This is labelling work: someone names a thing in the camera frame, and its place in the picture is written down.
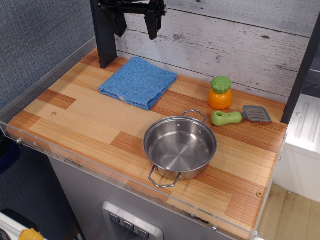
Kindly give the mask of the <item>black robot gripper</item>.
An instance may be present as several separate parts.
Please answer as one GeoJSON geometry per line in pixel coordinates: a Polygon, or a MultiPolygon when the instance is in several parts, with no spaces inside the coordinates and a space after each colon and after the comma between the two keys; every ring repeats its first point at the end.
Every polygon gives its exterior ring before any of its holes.
{"type": "Polygon", "coordinates": [[[167,13],[163,0],[99,0],[98,8],[108,21],[112,31],[122,37],[127,29],[125,14],[144,15],[150,40],[157,38],[162,16],[167,13]]]}

